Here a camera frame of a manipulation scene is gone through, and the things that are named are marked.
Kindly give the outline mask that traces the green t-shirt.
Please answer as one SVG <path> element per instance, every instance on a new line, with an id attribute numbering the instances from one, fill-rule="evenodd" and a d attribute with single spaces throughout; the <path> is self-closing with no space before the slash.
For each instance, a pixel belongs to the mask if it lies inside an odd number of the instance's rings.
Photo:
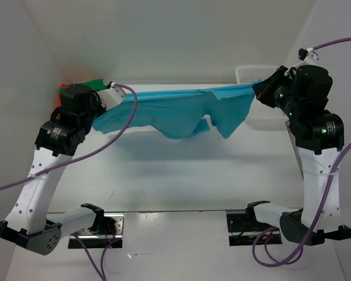
<path id="1" fill-rule="evenodd" d="M 104 84 L 104 80 L 102 78 L 81 82 L 81 84 L 87 85 L 95 91 L 101 91 L 106 89 L 106 85 Z M 62 84 L 61 86 L 59 86 L 59 91 L 63 92 L 69 85 L 71 84 Z"/>

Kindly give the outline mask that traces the light blue t-shirt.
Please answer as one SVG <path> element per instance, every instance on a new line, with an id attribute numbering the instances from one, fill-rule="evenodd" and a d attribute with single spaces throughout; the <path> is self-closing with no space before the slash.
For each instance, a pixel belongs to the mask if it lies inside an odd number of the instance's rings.
<path id="1" fill-rule="evenodd" d="M 152 126 L 170 139 L 190 138 L 214 126 L 227 139 L 246 119 L 255 97 L 252 85 L 128 94 L 98 117 L 93 128 L 107 134 L 123 128 Z"/>

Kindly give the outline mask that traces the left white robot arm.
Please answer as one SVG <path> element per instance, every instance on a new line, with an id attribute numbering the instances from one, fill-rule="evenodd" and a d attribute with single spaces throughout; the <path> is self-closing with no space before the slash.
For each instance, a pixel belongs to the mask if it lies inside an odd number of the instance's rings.
<path id="1" fill-rule="evenodd" d="M 60 102 L 36 138 L 29 181 L 12 211 L 0 221 L 0 238 L 43 256 L 51 253 L 65 236 L 81 229 L 98 234 L 105 226 L 104 210 L 88 203 L 47 219 L 66 166 L 90 132 L 93 121 L 105 111 L 97 92 L 85 84 L 66 86 Z"/>

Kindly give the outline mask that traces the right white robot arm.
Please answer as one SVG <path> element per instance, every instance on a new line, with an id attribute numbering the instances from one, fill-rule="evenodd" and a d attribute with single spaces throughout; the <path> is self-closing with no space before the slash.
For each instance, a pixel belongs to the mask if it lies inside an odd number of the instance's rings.
<path id="1" fill-rule="evenodd" d="M 268 79 L 253 86 L 258 101 L 280 109 L 301 158 L 304 205 L 296 210 L 269 201 L 248 204 L 245 224 L 257 230 L 267 224 L 280 229 L 285 239 L 308 246 L 326 239 L 351 238 L 342 224 L 337 157 L 345 144 L 342 119 L 326 109 L 333 84 L 320 66 L 279 67 Z"/>

